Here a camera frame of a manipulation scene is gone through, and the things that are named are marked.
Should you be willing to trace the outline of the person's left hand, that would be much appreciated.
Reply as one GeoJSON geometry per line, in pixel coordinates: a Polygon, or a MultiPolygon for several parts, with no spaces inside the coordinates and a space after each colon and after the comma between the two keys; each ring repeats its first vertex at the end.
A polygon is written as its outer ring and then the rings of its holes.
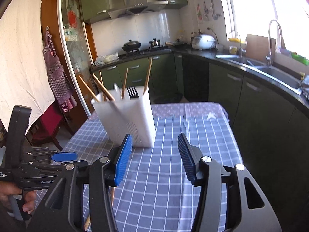
{"type": "Polygon", "coordinates": [[[25,200],[25,203],[23,204],[23,211],[30,214],[35,210],[36,191],[23,192],[15,183],[1,181],[0,192],[1,203],[5,208],[12,210],[9,196],[23,194],[25,200]]]}

